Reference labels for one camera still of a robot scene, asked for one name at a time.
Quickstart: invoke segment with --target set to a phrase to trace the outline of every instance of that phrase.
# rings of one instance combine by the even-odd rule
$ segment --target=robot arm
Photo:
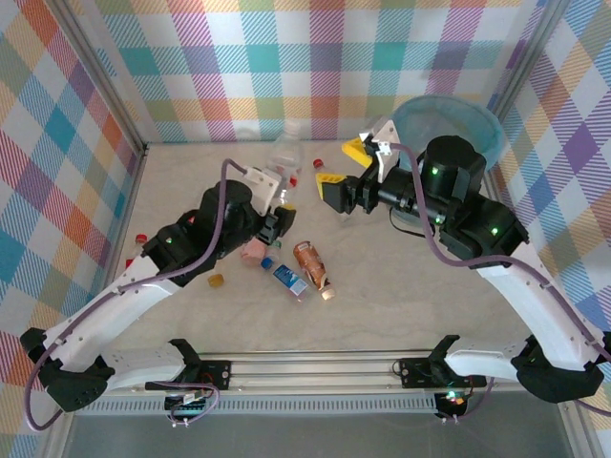
[[[420,217],[423,225],[434,224],[439,241],[459,260],[448,260],[441,252],[437,257],[476,270],[533,332],[525,342],[516,343],[446,336],[429,357],[437,385],[484,375],[519,381],[553,403],[593,395],[603,378],[600,354],[608,351],[611,335],[588,322],[556,289],[514,213],[479,194],[485,158],[461,137],[433,139],[418,163],[409,164],[420,169],[420,199],[420,183],[410,169],[401,167],[393,143],[399,143],[394,125],[382,119],[345,145],[345,152],[367,170],[360,177],[317,177],[321,198],[340,213],[351,213],[357,205],[370,213],[385,203]],[[438,251],[433,240],[429,242]]]
[[[222,205],[220,183],[205,191],[199,209],[161,228],[144,245],[142,255],[76,314],[46,331],[31,328],[21,336],[28,356],[40,366],[42,385],[62,410],[77,410],[105,391],[122,386],[202,381],[200,359],[186,341],[174,340],[159,349],[145,350],[107,350],[106,346],[148,309],[212,269],[217,260],[243,243],[257,237],[269,244],[284,235],[295,211],[284,207],[270,210],[279,183],[280,177],[273,172],[253,168],[244,170],[243,182],[225,182],[218,241],[211,256],[195,269],[187,266],[194,265],[215,238]],[[180,275],[155,279],[179,270]],[[141,284],[130,288],[135,282]],[[64,335],[75,322],[80,323]],[[49,353],[46,361],[39,361],[45,353]]]

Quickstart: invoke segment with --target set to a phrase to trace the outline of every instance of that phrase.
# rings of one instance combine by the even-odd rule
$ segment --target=bottle cap
[[[335,290],[333,288],[326,289],[323,291],[323,299],[328,301],[329,299],[333,299],[335,297]]]
[[[271,258],[264,258],[261,261],[261,267],[263,269],[265,269],[265,270],[269,270],[269,269],[271,269],[271,266],[273,265],[273,263],[274,263],[273,259],[271,259]]]
[[[225,283],[225,278],[222,276],[222,274],[214,274],[208,277],[208,284],[211,288],[218,288],[219,286],[222,286],[223,283]]]

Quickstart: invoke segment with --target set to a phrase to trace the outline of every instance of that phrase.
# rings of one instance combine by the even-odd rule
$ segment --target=blue bowl
[[[407,101],[392,115],[401,143],[417,155],[431,140],[442,135],[459,135],[469,141],[486,158],[489,171],[500,158],[505,134],[500,122],[489,110],[450,95],[423,95]],[[409,170],[405,153],[400,166]]]

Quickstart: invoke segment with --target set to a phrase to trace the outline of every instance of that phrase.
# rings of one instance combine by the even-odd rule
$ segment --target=black mounting bracket
[[[397,360],[396,375],[401,378],[404,388],[482,388],[486,386],[486,377],[474,375],[472,377],[455,376],[448,384],[436,380],[431,371],[431,362],[428,358],[403,358]]]

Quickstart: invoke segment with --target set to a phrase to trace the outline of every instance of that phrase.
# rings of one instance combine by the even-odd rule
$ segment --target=colorful plaid fabric
[[[545,2],[98,0],[119,62],[71,3],[147,139],[184,142],[273,139],[286,118],[352,137],[420,94],[485,104]]]
[[[100,289],[137,157],[44,0],[0,0],[0,457],[31,457],[18,338]],[[52,403],[37,384],[42,421]]]
[[[611,329],[610,24],[610,2],[571,3],[503,123],[511,149],[495,169],[502,199],[550,272],[604,330]],[[610,383],[611,369],[604,371]],[[609,408],[610,389],[593,404]],[[611,429],[609,419],[593,420]],[[602,437],[611,451],[611,431]]]

